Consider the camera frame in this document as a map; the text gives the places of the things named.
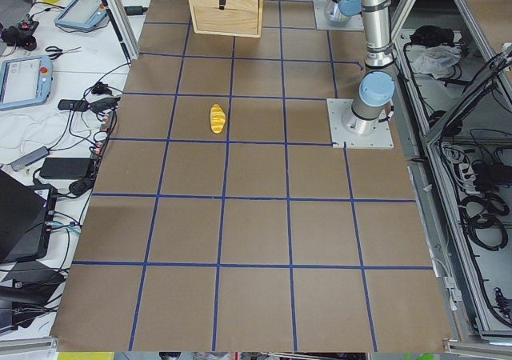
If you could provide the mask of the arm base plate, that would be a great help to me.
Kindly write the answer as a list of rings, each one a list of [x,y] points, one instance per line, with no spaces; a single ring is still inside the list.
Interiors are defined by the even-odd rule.
[[[333,148],[379,149],[394,148],[387,113],[381,110],[374,120],[358,118],[352,111],[353,99],[328,98],[326,100]]]
[[[363,31],[360,0],[313,0],[317,30]]]

